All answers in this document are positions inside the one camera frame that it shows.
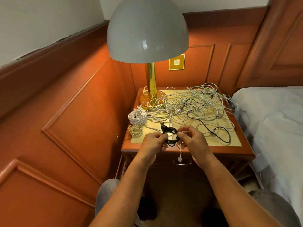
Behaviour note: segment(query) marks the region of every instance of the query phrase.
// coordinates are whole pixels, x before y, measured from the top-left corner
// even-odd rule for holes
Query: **light switch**
[[[181,54],[175,58],[169,59],[169,70],[184,69],[185,54]]]

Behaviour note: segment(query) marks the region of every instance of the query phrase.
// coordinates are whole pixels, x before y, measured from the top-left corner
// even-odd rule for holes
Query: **table lamp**
[[[155,62],[181,55],[188,49],[188,40],[185,19],[170,0],[124,0],[107,30],[112,59],[145,64],[148,95],[143,94],[140,103],[162,97],[156,88]]]

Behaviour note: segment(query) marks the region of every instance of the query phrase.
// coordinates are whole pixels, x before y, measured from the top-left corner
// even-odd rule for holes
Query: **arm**
[[[204,170],[230,227],[281,227],[217,160],[200,131],[192,126],[178,131],[182,149],[187,146],[193,160]]]
[[[90,227],[133,227],[148,168],[158,152],[165,151],[168,135],[150,133],[144,137],[141,148],[129,165],[119,186],[95,217]]]

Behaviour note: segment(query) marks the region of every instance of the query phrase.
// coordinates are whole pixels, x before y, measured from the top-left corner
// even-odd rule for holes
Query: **person's right hand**
[[[193,126],[182,126],[178,129],[178,136],[181,148],[188,148],[193,160],[200,168],[204,168],[207,163],[214,157],[210,151],[207,141],[202,132]]]

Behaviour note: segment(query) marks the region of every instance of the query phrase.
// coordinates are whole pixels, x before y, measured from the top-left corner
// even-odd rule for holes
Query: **bed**
[[[261,187],[285,198],[303,224],[303,87],[243,88],[232,100]]]

